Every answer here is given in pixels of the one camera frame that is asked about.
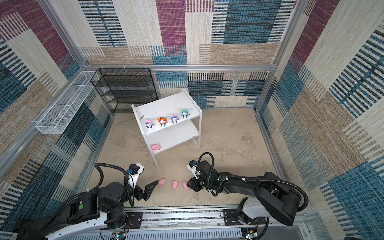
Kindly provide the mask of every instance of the white wire basket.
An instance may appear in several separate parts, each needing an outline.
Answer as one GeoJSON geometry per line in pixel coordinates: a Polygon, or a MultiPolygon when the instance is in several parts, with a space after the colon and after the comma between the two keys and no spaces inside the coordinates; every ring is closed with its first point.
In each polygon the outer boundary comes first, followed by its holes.
{"type": "Polygon", "coordinates": [[[92,90],[92,76],[98,79],[93,71],[81,72],[62,96],[46,112],[36,128],[42,134],[62,134],[73,116],[92,90]]]}

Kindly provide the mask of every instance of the black mesh shelf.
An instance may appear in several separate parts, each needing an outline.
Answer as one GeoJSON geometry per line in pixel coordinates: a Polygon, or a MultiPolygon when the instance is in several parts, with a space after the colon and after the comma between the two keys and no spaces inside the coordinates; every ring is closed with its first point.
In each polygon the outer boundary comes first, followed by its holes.
{"type": "Polygon", "coordinates": [[[140,106],[158,99],[151,71],[145,68],[104,68],[91,81],[112,113],[133,113],[131,104],[140,106]]]}

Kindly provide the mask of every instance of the figurine with teal hat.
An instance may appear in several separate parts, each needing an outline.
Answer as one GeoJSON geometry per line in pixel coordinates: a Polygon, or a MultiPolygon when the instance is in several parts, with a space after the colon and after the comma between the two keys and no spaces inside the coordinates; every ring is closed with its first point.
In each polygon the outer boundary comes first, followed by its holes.
{"type": "Polygon", "coordinates": [[[181,109],[181,116],[185,119],[189,116],[188,110],[181,109]]]}
{"type": "Polygon", "coordinates": [[[145,126],[149,129],[152,128],[153,124],[152,124],[152,119],[145,119],[145,126]]]}
{"type": "Polygon", "coordinates": [[[179,118],[177,117],[176,114],[173,114],[173,115],[170,116],[170,120],[172,121],[172,123],[177,123],[178,119],[179,118]]]}

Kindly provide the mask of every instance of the orange crab hat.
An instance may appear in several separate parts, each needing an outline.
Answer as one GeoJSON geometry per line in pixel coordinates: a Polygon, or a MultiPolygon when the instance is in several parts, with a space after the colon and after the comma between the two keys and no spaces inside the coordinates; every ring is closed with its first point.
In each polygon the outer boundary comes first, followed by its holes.
{"type": "Polygon", "coordinates": [[[165,122],[167,121],[167,118],[164,118],[164,117],[161,117],[161,118],[158,118],[157,119],[159,122],[161,121],[161,120],[164,120],[165,122]]]}

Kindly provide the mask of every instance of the floor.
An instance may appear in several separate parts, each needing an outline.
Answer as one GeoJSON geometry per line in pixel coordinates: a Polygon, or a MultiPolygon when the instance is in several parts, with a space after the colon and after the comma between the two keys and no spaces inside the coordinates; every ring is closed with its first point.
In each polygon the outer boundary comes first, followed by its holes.
{"type": "MultiPolygon", "coordinates": [[[[199,119],[193,121],[198,126],[199,119]]],[[[136,207],[238,204],[244,195],[219,194],[213,197],[205,190],[195,193],[183,189],[181,184],[178,189],[172,189],[172,180],[181,183],[193,177],[187,164],[193,159],[198,160],[203,152],[213,154],[214,168],[218,172],[243,176],[259,176],[265,171],[276,173],[253,110],[249,108],[203,109],[201,149],[197,149],[191,140],[164,151],[157,155],[159,168],[153,162],[134,115],[116,114],[98,162],[125,169],[130,164],[141,163],[144,172],[137,184],[142,189],[157,179],[167,179],[165,186],[155,188],[148,201],[135,201],[136,207]]],[[[208,155],[203,160],[211,162],[208,155]]],[[[117,170],[103,168],[103,172],[102,186],[123,181],[123,175],[117,170]]],[[[93,188],[98,181],[99,173],[94,169],[87,188],[93,188]]]]}

